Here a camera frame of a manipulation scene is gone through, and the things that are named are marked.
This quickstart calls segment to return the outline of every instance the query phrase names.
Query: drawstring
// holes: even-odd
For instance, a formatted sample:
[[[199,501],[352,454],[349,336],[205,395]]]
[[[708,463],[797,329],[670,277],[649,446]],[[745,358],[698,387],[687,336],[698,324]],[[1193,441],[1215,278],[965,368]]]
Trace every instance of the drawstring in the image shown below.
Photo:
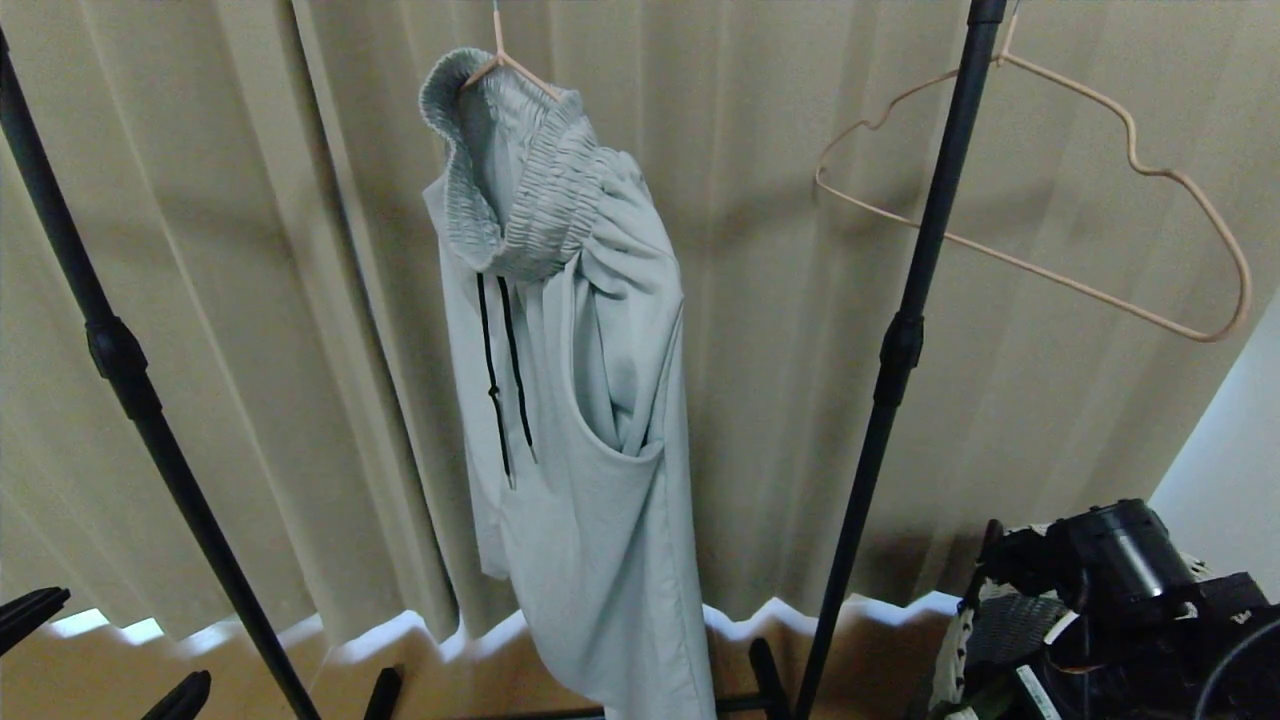
[[[498,287],[502,290],[502,314],[507,324],[507,343],[511,346],[511,368],[516,373],[516,395],[520,400],[520,421],[525,429],[525,442],[529,443],[529,454],[534,462],[538,462],[538,454],[534,452],[534,433],[529,429],[529,413],[525,407],[525,380],[520,375],[520,355],[516,351],[516,329],[511,319],[511,295],[507,291],[506,278],[498,278]],[[511,474],[511,457],[507,454],[507,428],[502,421],[502,402],[498,400],[498,373],[493,366],[493,340],[489,333],[489,302],[484,293],[484,275],[476,274],[476,292],[480,296],[480,325],[484,331],[484,360],[489,368],[489,397],[493,398],[493,413],[498,418],[498,442],[502,446],[502,469],[507,473],[507,483],[511,489],[516,489],[516,479]]]

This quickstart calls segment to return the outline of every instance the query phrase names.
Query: wooden floor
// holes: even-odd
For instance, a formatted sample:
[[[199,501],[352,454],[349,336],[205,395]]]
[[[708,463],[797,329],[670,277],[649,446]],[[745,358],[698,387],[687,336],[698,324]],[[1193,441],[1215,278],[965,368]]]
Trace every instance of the wooden floor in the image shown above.
[[[896,719],[932,666],[954,606],[955,598],[940,594],[909,609],[847,602],[814,717]],[[713,611],[708,619],[721,696],[754,692],[746,648],[755,637],[768,639],[782,682],[795,693],[813,620],[780,602],[746,623],[730,624]],[[401,720],[590,705],[548,675],[518,615],[481,638],[460,634],[440,644],[410,612],[335,648],[328,646],[315,618],[283,633],[282,641],[326,719],[362,717],[374,679],[388,665],[404,674],[396,714]],[[0,711],[5,720],[133,720],[198,669],[212,674],[212,693],[200,720],[292,716],[237,623],[220,623],[174,642],[154,624],[120,630],[86,616],[45,626],[4,656]],[[749,714],[739,717],[754,720]]]

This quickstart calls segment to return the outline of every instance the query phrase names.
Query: white wall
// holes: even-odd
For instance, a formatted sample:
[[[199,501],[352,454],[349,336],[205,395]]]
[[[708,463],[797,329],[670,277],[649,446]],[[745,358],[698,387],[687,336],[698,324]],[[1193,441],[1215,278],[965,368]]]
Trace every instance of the white wall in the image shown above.
[[[1280,601],[1280,302],[1270,304],[1151,505],[1179,550],[1217,571],[1247,570]]]

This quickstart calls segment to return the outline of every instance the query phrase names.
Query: curtain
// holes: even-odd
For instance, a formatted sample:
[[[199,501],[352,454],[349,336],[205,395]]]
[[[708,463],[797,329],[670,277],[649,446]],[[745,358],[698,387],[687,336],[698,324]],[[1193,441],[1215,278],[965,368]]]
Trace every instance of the curtain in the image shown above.
[[[686,295],[704,600],[814,614],[913,233],[814,192],[842,127],[948,69],[966,3],[504,3],[508,49],[635,155]],[[273,623],[334,641],[404,609],[436,638],[509,615],[479,570],[420,192],[416,92],[486,3],[0,5],[51,163],[118,314]],[[1280,278],[1280,8],[1024,3],[1015,51],[1120,99]],[[950,86],[832,164],[919,214]],[[1212,327],[1233,270],[1102,108],[993,68],[951,228]],[[88,359],[3,161],[4,596],[41,584],[184,635],[230,609]],[[1144,497],[1252,328],[1213,346],[947,247],[851,589],[955,589],[988,518]],[[1253,318],[1261,314],[1261,307]]]

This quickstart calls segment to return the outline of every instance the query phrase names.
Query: pink hanger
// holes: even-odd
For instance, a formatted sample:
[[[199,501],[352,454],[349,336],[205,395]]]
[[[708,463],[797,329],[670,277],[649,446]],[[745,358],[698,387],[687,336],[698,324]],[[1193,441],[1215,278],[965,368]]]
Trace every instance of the pink hanger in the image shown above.
[[[1065,286],[1065,287],[1069,287],[1069,288],[1071,288],[1074,291],[1078,291],[1078,292],[1082,292],[1084,295],[1088,295],[1089,297],[1093,297],[1096,300],[1101,300],[1102,302],[1106,302],[1107,305],[1111,305],[1114,307],[1119,307],[1120,310],[1124,310],[1125,313],[1129,313],[1132,315],[1142,318],[1143,320],[1147,320],[1148,323],[1152,323],[1155,325],[1158,325],[1161,328],[1165,328],[1167,331],[1178,333],[1178,334],[1180,334],[1180,336],[1183,336],[1185,338],[1194,340],[1197,342],[1217,342],[1217,341],[1222,340],[1224,337],[1226,337],[1228,334],[1230,334],[1231,331],[1234,331],[1242,322],[1244,322],[1244,318],[1248,315],[1249,305],[1251,305],[1252,297],[1253,297],[1253,281],[1252,281],[1252,278],[1249,275],[1249,263],[1244,259],[1244,252],[1240,251],[1240,245],[1235,241],[1235,236],[1231,234],[1231,229],[1226,227],[1226,222],[1222,219],[1222,215],[1219,214],[1217,209],[1213,208],[1213,204],[1208,201],[1208,197],[1204,196],[1204,193],[1201,191],[1199,186],[1196,184],[1196,182],[1192,178],[1187,177],[1185,174],[1183,174],[1181,172],[1175,170],[1175,169],[1169,169],[1169,168],[1149,168],[1147,165],[1143,165],[1138,160],[1138,126],[1134,122],[1133,115],[1129,113],[1129,110],[1126,110],[1123,105],[1120,105],[1115,100],[1107,97],[1106,95],[1102,95],[1101,92],[1098,92],[1098,91],[1096,91],[1096,90],[1093,90],[1093,88],[1091,88],[1088,86],[1080,85],[1080,83],[1078,83],[1078,82],[1075,82],[1075,81],[1073,81],[1070,78],[1066,78],[1066,77],[1062,77],[1062,76],[1055,73],[1053,70],[1042,68],[1042,67],[1039,67],[1039,65],[1037,65],[1037,64],[1034,64],[1034,63],[1032,63],[1029,60],[1025,60],[1023,58],[1019,58],[1018,55],[1011,54],[1009,51],[1009,46],[1012,42],[1012,40],[1014,40],[1014,31],[1016,29],[1016,27],[1018,27],[1018,6],[1015,5],[1014,6],[1012,17],[1009,20],[1009,31],[1005,35],[1005,42],[1001,46],[1000,53],[997,53],[996,56],[992,58],[992,61],[996,63],[996,67],[997,68],[998,67],[1004,67],[1005,63],[1009,63],[1011,65],[1023,68],[1027,72],[1037,74],[1037,76],[1039,76],[1039,77],[1042,77],[1044,79],[1048,79],[1048,81],[1051,81],[1053,83],[1057,83],[1057,85],[1060,85],[1060,86],[1062,86],[1062,87],[1065,87],[1065,88],[1068,88],[1068,90],[1070,90],[1073,92],[1083,95],[1083,96],[1088,97],[1089,100],[1093,100],[1094,102],[1098,102],[1100,105],[1107,108],[1108,110],[1111,110],[1112,113],[1115,113],[1116,117],[1120,118],[1120,120],[1124,123],[1125,133],[1126,133],[1126,138],[1128,138],[1129,167],[1133,168],[1134,172],[1137,172],[1137,173],[1139,173],[1142,176],[1169,178],[1169,179],[1176,182],[1178,184],[1180,184],[1196,200],[1196,202],[1199,205],[1201,210],[1204,211],[1204,215],[1208,218],[1210,223],[1212,223],[1213,229],[1221,237],[1222,245],[1226,247],[1228,254],[1230,254],[1230,256],[1231,256],[1231,261],[1235,264],[1235,270],[1236,270],[1236,273],[1239,275],[1239,281],[1240,281],[1240,293],[1239,293],[1239,297],[1236,299],[1236,302],[1235,302],[1235,311],[1233,313],[1231,319],[1221,329],[1217,329],[1215,332],[1208,332],[1208,333],[1201,332],[1201,331],[1196,331],[1196,329],[1188,328],[1188,327],[1185,327],[1185,325],[1183,325],[1180,323],[1170,320],[1169,318],[1165,318],[1162,315],[1152,313],[1151,310],[1146,310],[1143,307],[1139,307],[1137,305],[1133,305],[1130,302],[1120,300],[1119,297],[1115,297],[1112,295],[1108,295],[1106,292],[1096,290],[1096,288],[1093,288],[1091,286],[1087,286],[1087,284],[1084,284],[1084,283],[1082,283],[1079,281],[1074,281],[1071,278],[1068,278],[1068,277],[1061,275],[1059,273],[1055,273],[1052,270],[1047,270],[1044,268],[1041,268],[1039,265],[1034,265],[1034,264],[1028,263],[1025,260],[1020,260],[1018,258],[1014,258],[1012,255],[1007,255],[1007,254],[1001,252],[998,250],[992,250],[991,247],[987,247],[984,245],[979,245],[979,243],[977,243],[977,242],[974,242],[972,240],[966,240],[964,237],[960,237],[960,236],[952,234],[952,233],[945,233],[945,237],[947,240],[959,242],[960,245],[964,245],[965,247],[970,247],[973,250],[977,250],[978,252],[983,252],[983,254],[989,255],[989,256],[992,256],[992,258],[995,258],[997,260],[1002,260],[1005,263],[1009,263],[1010,265],[1014,265],[1016,268],[1021,268],[1021,269],[1028,270],[1030,273],[1036,273],[1037,275],[1039,275],[1042,278],[1053,281],[1053,282],[1056,282],[1056,283],[1059,283],[1061,286]],[[861,200],[858,200],[856,197],[846,195],[846,193],[836,190],[831,184],[828,184],[826,182],[826,179],[823,178],[823,173],[827,169],[826,168],[827,156],[831,154],[832,149],[835,149],[836,145],[840,143],[840,141],[842,141],[845,137],[847,137],[855,129],[858,129],[860,127],[867,127],[867,129],[869,129],[869,131],[879,129],[879,127],[883,126],[884,122],[888,119],[890,113],[893,111],[893,106],[897,105],[900,101],[902,101],[904,99],[906,99],[906,97],[909,97],[909,96],[911,96],[911,95],[914,95],[914,94],[916,94],[916,92],[919,92],[919,91],[922,91],[922,90],[924,90],[927,87],[931,87],[933,85],[937,85],[937,83],[947,81],[947,79],[951,79],[951,78],[954,78],[956,76],[956,73],[957,73],[957,70],[951,70],[951,72],[945,73],[942,76],[938,76],[938,77],[936,77],[933,79],[929,79],[929,81],[925,81],[925,82],[923,82],[920,85],[916,85],[915,87],[913,87],[913,88],[908,90],[906,92],[902,92],[897,97],[890,100],[888,108],[884,109],[884,114],[881,115],[881,118],[878,120],[876,120],[874,123],[870,122],[870,120],[865,120],[865,119],[864,120],[859,120],[858,123],[852,124],[851,127],[846,128],[844,132],[841,132],[840,135],[837,135],[836,138],[832,140],[831,143],[827,145],[826,149],[823,149],[822,156],[818,159],[818,169],[814,173],[814,181],[818,183],[818,187],[826,190],[827,192],[835,195],[836,197],[840,197],[841,200],[845,200],[847,202],[852,202],[854,205],[858,205],[859,208],[863,208],[865,210],[870,210],[872,213],[876,213],[877,215],[881,215],[882,218],[888,218],[890,220],[895,220],[897,223],[902,223],[902,224],[910,225],[913,228],[919,228],[920,224],[916,223],[916,222],[914,222],[914,220],[910,220],[908,218],[904,218],[902,215],[891,213],[888,210],[884,210],[884,209],[877,208],[874,205],[870,205],[868,202],[864,202]]]
[[[480,69],[477,69],[476,72],[471,73],[471,77],[467,78],[467,82],[462,83],[462,87],[458,90],[458,92],[462,92],[463,90],[480,82],[480,78],[489,74],[495,68],[507,67],[525,76],[525,78],[527,78],[529,82],[541,88],[541,91],[549,95],[552,100],[559,102],[561,94],[554,87],[543,82],[543,79],[531,73],[529,68],[521,65],[520,63],[516,61],[515,58],[507,54],[507,46],[502,38],[502,14],[498,13],[498,0],[493,0],[493,35],[498,45],[498,50],[493,54],[493,59],[485,63],[484,65],[480,65]]]

